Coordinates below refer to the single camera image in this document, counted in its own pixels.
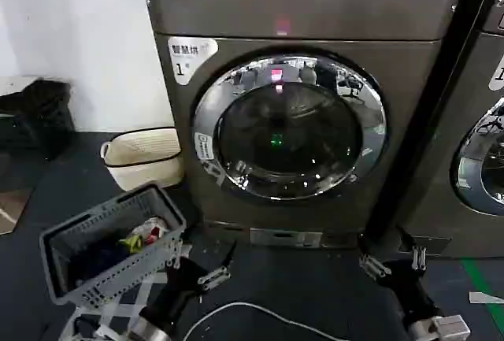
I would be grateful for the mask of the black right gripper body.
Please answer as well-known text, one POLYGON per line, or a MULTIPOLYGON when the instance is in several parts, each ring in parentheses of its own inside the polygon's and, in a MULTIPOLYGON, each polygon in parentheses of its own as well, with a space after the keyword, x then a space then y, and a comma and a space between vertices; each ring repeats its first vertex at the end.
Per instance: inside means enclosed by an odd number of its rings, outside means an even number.
POLYGON ((442 315, 441 309, 421 284, 425 270, 414 269, 407 260, 387 261, 384 266, 391 273, 382 278, 382 286, 393 291, 398 299, 403 312, 403 324, 413 324, 442 315))

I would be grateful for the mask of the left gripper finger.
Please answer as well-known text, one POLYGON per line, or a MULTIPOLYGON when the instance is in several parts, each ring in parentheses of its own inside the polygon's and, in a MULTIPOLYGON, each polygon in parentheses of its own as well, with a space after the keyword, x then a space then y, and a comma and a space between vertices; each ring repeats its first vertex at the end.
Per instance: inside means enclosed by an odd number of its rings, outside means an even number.
POLYGON ((232 244, 231 249, 226 254, 220 267, 198 278, 197 285, 199 287, 218 287, 224 281, 228 280, 231 277, 231 273, 229 272, 228 268, 232 262, 236 245, 237 242, 234 242, 232 244))
POLYGON ((172 239, 169 243, 169 255, 166 260, 167 269, 178 269, 180 267, 180 258, 182 255, 183 240, 172 239))

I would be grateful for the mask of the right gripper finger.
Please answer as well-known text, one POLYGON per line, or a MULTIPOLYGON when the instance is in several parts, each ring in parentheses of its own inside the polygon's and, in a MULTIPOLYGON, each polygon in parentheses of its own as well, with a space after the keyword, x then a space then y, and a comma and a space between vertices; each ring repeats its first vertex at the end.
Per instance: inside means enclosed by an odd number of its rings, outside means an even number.
POLYGON ((412 264, 411 264, 412 270, 425 271, 427 248, 425 246, 418 245, 414 237, 412 237, 409 233, 407 233, 403 228, 399 228, 398 231, 402 243, 412 253, 412 264))
POLYGON ((359 265, 372 279, 381 279, 391 275, 391 270, 369 253, 365 235, 358 236, 358 249, 360 251, 359 265))

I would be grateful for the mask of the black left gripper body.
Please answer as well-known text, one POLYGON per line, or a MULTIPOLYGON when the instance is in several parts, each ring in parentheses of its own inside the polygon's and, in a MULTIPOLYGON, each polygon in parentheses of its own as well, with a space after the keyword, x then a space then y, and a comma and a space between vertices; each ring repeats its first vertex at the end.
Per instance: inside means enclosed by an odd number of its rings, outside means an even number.
POLYGON ((165 265, 167 283, 154 301, 154 312, 161 320, 176 320, 188 301, 200 291, 198 280, 206 270, 189 258, 182 257, 179 267, 165 265))

